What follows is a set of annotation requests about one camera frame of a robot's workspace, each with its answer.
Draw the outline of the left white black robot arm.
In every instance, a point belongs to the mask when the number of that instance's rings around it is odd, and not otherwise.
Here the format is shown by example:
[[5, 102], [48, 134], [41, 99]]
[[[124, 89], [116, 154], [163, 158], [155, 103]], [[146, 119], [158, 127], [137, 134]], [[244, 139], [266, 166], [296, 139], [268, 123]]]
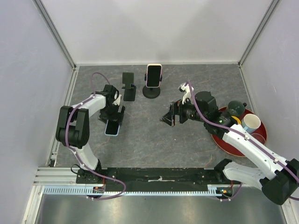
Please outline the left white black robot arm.
[[102, 180], [101, 163], [89, 144], [90, 117], [99, 113], [98, 120], [105, 124], [104, 134], [116, 137], [124, 118], [126, 107], [120, 106], [121, 94], [106, 84], [103, 91], [93, 92], [83, 102], [60, 108], [56, 140], [72, 151], [91, 183]]

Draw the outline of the small black phone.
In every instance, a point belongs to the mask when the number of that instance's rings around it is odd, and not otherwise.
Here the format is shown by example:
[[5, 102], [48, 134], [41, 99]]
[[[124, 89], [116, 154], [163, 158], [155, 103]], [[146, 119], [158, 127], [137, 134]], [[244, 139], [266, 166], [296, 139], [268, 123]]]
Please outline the small black phone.
[[123, 72], [122, 73], [122, 83], [124, 86], [122, 87], [124, 89], [124, 101], [135, 101], [136, 96], [136, 86], [134, 83], [135, 76], [132, 72]]

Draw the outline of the black phone stand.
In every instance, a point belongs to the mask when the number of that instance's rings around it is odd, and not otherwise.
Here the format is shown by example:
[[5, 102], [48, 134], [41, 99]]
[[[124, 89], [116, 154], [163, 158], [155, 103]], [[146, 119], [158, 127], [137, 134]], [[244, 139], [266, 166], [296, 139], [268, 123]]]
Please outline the black phone stand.
[[144, 97], [146, 97], [146, 98], [149, 98], [149, 99], [157, 98], [161, 93], [160, 83], [162, 81], [163, 76], [162, 76], [162, 74], [159, 75], [158, 85], [154, 86], [154, 87], [148, 87], [146, 85], [147, 84], [147, 78], [148, 78], [148, 75], [145, 73], [144, 74], [145, 85], [142, 88], [142, 93], [143, 93]]

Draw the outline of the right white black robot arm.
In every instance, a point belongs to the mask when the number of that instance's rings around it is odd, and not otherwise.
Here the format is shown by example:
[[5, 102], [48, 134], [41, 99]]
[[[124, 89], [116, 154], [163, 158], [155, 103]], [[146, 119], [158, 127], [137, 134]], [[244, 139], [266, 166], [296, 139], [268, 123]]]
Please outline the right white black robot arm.
[[170, 104], [169, 111], [160, 121], [175, 126], [175, 117], [179, 123], [187, 120], [203, 122], [205, 129], [236, 148], [256, 168], [242, 166], [229, 159], [224, 159], [215, 166], [214, 178], [218, 183], [228, 180], [245, 183], [255, 187], [273, 203], [282, 205], [299, 187], [299, 162], [287, 160], [249, 134], [229, 113], [220, 111], [216, 99], [208, 91], [201, 91], [194, 96], [184, 95], [183, 100]]

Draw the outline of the light blue phone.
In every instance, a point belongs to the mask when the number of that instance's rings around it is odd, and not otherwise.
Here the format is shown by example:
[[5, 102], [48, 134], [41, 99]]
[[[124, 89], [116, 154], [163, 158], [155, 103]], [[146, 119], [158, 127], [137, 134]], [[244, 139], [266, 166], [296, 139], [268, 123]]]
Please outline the light blue phone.
[[105, 135], [118, 136], [120, 124], [117, 121], [108, 120], [105, 128]]

